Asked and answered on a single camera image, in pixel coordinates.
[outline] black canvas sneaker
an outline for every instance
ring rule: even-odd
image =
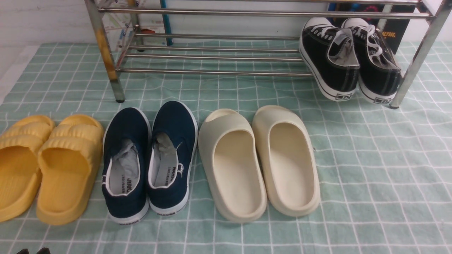
[[[359,63],[350,29],[334,27],[326,18],[311,18],[301,32],[300,53],[325,97],[333,101],[351,98]]]
[[[389,103],[396,96],[401,79],[400,68],[391,57],[390,49],[375,33],[375,26],[363,19],[347,19],[342,27],[353,33],[361,65],[358,83],[364,98],[371,103]]]

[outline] yellow slide sandal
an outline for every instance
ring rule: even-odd
[[[55,123],[46,116],[30,116],[0,136],[0,222],[27,210],[41,183],[39,148]]]
[[[36,214],[51,225],[82,215],[102,158],[104,129],[86,115],[64,119],[38,153],[42,184]]]

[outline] fabric mat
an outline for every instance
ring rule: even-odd
[[[297,48],[298,42],[191,45]],[[397,58],[404,69],[416,46],[401,45]],[[127,64],[306,70],[303,63],[130,59]],[[313,78],[122,74],[121,80],[127,100],[118,104],[97,45],[42,45],[0,105],[0,132],[32,114],[58,123],[85,113],[106,127],[124,107],[139,107],[152,121],[169,100],[184,102],[199,124],[218,108],[237,110],[251,121],[259,107],[278,104],[297,113],[310,134],[320,179],[318,209],[293,218],[269,205],[256,222],[228,222],[215,209],[197,153],[190,199],[177,215],[163,218],[149,211],[137,224],[116,225],[107,217],[99,173],[80,219],[65,226],[43,224],[34,203],[18,218],[0,223],[0,253],[22,248],[36,253],[43,246],[53,254],[452,252],[452,43],[435,44],[398,110],[367,103],[360,92],[347,102],[329,101]]]

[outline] metal shoe rack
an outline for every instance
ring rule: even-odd
[[[249,10],[220,10],[220,9],[142,9],[137,8],[135,0],[127,0],[128,8],[111,8],[114,0],[101,0],[96,4],[95,0],[85,0],[89,17],[93,25],[96,40],[107,70],[108,78],[117,102],[125,101],[124,91],[119,75],[122,72],[129,73],[167,73],[167,74],[210,74],[210,75],[251,75],[251,76],[289,76],[312,77],[309,72],[269,72],[269,71],[211,71],[211,70],[182,70],[182,69],[151,69],[151,68],[125,68],[127,58],[164,58],[180,60],[224,60],[224,61],[303,61],[301,57],[243,57],[243,56],[200,56],[200,55],[174,55],[174,54],[147,54],[132,53],[131,50],[140,52],[153,51],[195,51],[195,52],[270,52],[270,53],[295,53],[294,49],[281,48],[234,48],[234,47],[167,47],[145,46],[143,38],[186,38],[186,39],[212,39],[212,40],[299,40],[299,37],[268,37],[268,36],[230,36],[230,35],[203,35],[203,34],[165,34],[142,33],[138,14],[174,14],[174,15],[214,15],[214,16],[266,16],[266,17],[327,17],[327,18],[381,18],[381,19],[425,19],[429,25],[427,32],[419,45],[413,60],[406,70],[397,95],[391,102],[391,108],[398,108],[408,88],[410,88],[430,48],[435,42],[441,28],[452,9],[452,0],[443,0],[436,12],[422,0],[239,0],[239,1],[271,1],[271,2],[317,2],[317,3],[360,3],[382,5],[415,5],[419,13],[374,13],[374,12],[299,12],[299,11],[249,11]],[[115,63],[110,46],[108,44],[105,27],[102,22],[104,13],[129,13],[132,19],[133,34],[118,61]]]

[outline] cream slide sandal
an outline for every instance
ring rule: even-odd
[[[264,106],[252,126],[272,205],[288,216],[313,212],[320,203],[319,178],[301,119],[286,108]]]
[[[199,130],[198,147],[218,211],[233,222],[258,219],[267,194],[248,121],[232,109],[212,112]]]

